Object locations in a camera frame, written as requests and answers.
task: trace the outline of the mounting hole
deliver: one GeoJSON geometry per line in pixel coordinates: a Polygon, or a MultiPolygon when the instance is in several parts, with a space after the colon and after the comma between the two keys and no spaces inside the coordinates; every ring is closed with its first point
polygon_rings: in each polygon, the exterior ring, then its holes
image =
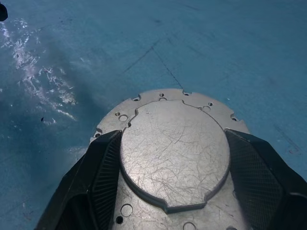
{"type": "Polygon", "coordinates": [[[230,118],[231,118],[233,121],[239,121],[239,119],[235,117],[235,114],[231,114],[231,115],[230,115],[230,118]]]}
{"type": "Polygon", "coordinates": [[[122,224],[124,222],[124,218],[121,216],[116,217],[115,222],[117,224],[122,224]]]}
{"type": "Polygon", "coordinates": [[[121,214],[124,216],[124,217],[129,217],[131,216],[132,212],[133,212],[133,208],[130,204],[124,204],[122,207],[121,207],[121,210],[120,210],[121,214]]]}
{"type": "Polygon", "coordinates": [[[236,228],[234,228],[232,226],[229,226],[226,230],[238,230],[238,229],[236,229],[236,228]]]}
{"type": "Polygon", "coordinates": [[[185,96],[190,96],[190,93],[187,93],[187,92],[184,92],[184,91],[182,91],[182,94],[185,95],[185,96]]]}
{"type": "Polygon", "coordinates": [[[126,121],[127,119],[128,119],[127,115],[122,115],[122,116],[119,117],[120,121],[126,121]]]}
{"type": "Polygon", "coordinates": [[[138,96],[138,97],[136,97],[136,98],[134,98],[134,99],[132,99],[134,102],[137,102],[137,101],[139,101],[141,99],[141,96],[138,96]]]}
{"type": "Polygon", "coordinates": [[[210,112],[210,110],[211,110],[211,108],[209,107],[209,106],[207,106],[207,105],[205,105],[203,108],[202,108],[202,110],[204,111],[204,112],[210,112]]]}
{"type": "Polygon", "coordinates": [[[191,223],[191,222],[187,222],[183,225],[183,230],[195,230],[196,226],[191,223]]]}

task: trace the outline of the blue surface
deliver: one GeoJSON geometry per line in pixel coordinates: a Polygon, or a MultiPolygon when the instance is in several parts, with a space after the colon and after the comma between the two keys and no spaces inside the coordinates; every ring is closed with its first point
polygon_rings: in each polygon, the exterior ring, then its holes
{"type": "Polygon", "coordinates": [[[224,102],[307,179],[306,1],[1,2],[0,229],[32,229],[101,118],[150,89],[224,102]]]}

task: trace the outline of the dark hole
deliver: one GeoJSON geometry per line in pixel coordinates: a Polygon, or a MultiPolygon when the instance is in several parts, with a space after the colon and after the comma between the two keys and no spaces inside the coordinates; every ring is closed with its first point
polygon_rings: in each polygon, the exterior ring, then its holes
{"type": "Polygon", "coordinates": [[[121,217],[121,216],[118,216],[118,217],[116,217],[115,221],[116,221],[117,224],[122,224],[124,222],[124,218],[121,217]]]}
{"type": "Polygon", "coordinates": [[[0,4],[0,22],[5,21],[8,18],[8,11],[4,5],[0,4]]]}

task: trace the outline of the black object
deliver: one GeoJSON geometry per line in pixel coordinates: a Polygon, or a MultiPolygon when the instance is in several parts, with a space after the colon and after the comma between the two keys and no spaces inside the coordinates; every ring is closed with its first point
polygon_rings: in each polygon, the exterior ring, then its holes
{"type": "Polygon", "coordinates": [[[272,146],[227,130],[236,197],[253,230],[307,230],[307,183],[272,146]]]}
{"type": "Polygon", "coordinates": [[[4,5],[0,2],[0,22],[5,21],[8,18],[8,11],[4,5]]]}
{"type": "Polygon", "coordinates": [[[94,140],[63,177],[36,230],[107,230],[112,225],[121,131],[94,140]]]}

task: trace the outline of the circular metal plate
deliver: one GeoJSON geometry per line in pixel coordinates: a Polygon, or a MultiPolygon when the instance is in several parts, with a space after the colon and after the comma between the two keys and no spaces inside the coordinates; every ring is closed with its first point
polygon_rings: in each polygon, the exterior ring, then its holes
{"type": "Polygon", "coordinates": [[[225,180],[229,146],[208,114],[182,101],[137,109],[122,137],[124,175],[149,203],[172,212],[205,204],[225,180]]]}
{"type": "Polygon", "coordinates": [[[111,110],[94,137],[123,130],[114,222],[124,221],[112,229],[249,229],[227,173],[225,128],[248,133],[223,103],[178,89],[144,92],[111,110]]]}

